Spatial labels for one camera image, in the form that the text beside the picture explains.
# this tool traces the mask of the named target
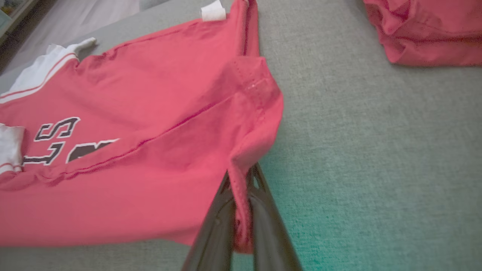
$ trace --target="red fabric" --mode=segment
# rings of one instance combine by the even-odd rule
[[[363,1],[391,63],[482,64],[482,1]]]
[[[0,245],[191,244],[228,169],[236,246],[250,252],[244,176],[274,143],[283,108],[258,55],[256,2],[236,0],[225,21],[69,60],[39,91],[0,105],[0,122],[26,128],[23,155],[65,142],[50,165],[0,175]],[[70,137],[33,140],[71,117],[80,120]],[[78,144],[117,138],[68,161]]]

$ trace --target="white sleeve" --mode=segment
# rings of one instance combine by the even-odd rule
[[[25,128],[9,127],[0,123],[0,175],[7,171],[22,170],[22,140]]]

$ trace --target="wooden floor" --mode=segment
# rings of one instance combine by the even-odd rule
[[[46,0],[40,0],[41,6]],[[13,69],[45,54],[51,43],[66,44],[103,26],[139,12],[139,0],[50,0],[52,3],[37,26],[25,37],[23,45],[4,71]],[[28,19],[41,16],[34,10]]]

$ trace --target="white fabric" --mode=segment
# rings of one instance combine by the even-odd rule
[[[22,170],[22,140],[25,128],[0,123],[0,174]]]
[[[37,92],[68,60],[77,58],[80,50],[95,42],[95,38],[89,38],[67,48],[51,44],[47,54],[37,57],[31,66],[22,71],[10,90],[0,96],[0,104]]]
[[[201,16],[204,22],[226,20],[226,9],[219,0],[201,8]]]

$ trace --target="white tag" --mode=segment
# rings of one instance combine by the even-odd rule
[[[201,8],[201,16],[204,22],[226,20],[226,10],[219,0]]]

